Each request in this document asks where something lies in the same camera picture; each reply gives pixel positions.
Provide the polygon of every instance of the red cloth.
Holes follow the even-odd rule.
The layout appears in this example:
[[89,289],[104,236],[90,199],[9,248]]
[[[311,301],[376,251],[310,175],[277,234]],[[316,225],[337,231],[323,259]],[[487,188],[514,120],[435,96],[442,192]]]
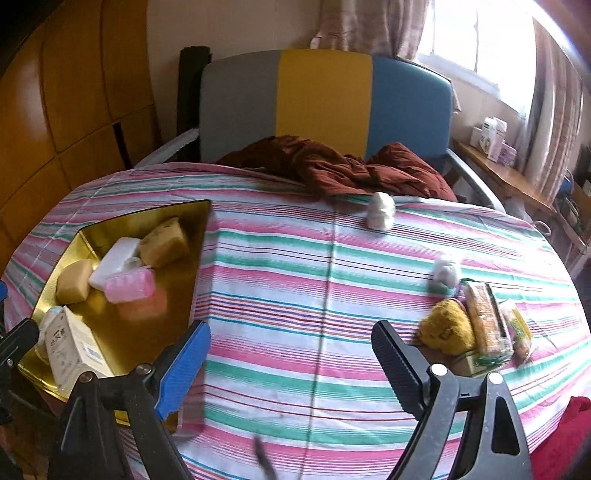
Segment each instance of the red cloth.
[[586,470],[580,461],[589,457],[590,434],[591,400],[572,397],[556,430],[531,454],[534,479],[591,478],[591,471],[577,473]]
[[263,138],[217,163],[301,181],[326,196],[388,192],[457,201],[443,177],[401,143],[386,145],[366,163],[321,142],[285,135]]

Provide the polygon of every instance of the white box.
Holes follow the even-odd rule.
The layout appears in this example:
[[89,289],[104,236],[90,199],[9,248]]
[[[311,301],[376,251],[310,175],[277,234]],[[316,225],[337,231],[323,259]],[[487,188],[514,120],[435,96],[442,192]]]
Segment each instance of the white box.
[[481,135],[482,135],[482,128],[478,128],[478,127],[472,128],[472,136],[470,137],[470,146],[471,147],[479,148]]
[[92,330],[68,307],[63,308],[47,328],[45,345],[58,392],[67,398],[81,373],[90,371],[105,378],[113,372]]

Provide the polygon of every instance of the chair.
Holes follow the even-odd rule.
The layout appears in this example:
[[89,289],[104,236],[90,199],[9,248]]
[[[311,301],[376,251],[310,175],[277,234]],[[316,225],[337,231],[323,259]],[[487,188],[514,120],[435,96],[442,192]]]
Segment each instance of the chair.
[[[271,50],[211,62],[199,75],[199,132],[183,135],[199,135],[202,162],[271,135],[312,138],[363,158],[401,142],[438,171],[451,165],[485,206],[505,211],[448,148],[452,87],[436,73],[361,53]],[[154,154],[137,167],[157,163]]]

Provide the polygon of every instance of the pink soap box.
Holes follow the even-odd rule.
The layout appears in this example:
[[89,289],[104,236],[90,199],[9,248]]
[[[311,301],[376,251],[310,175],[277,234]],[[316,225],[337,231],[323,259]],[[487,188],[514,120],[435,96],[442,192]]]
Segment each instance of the pink soap box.
[[499,160],[497,160],[497,162],[501,165],[512,167],[513,165],[515,165],[516,156],[517,150],[515,150],[512,146],[503,143],[501,147],[501,152],[499,153]]
[[105,281],[105,297],[111,303],[141,300],[154,295],[156,280],[150,267],[111,275]]

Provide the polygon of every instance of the yellow soap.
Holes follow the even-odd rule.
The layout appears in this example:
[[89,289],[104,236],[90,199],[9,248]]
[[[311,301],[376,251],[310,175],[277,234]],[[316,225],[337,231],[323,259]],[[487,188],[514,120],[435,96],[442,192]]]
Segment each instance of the yellow soap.
[[460,355],[475,345],[470,319],[453,299],[437,303],[418,324],[418,332],[425,345],[448,355]]
[[158,225],[139,243],[139,257],[151,267],[161,267],[188,254],[189,242],[177,217]]
[[78,260],[64,268],[57,279],[56,298],[63,305],[85,301],[90,293],[88,279],[92,260]]

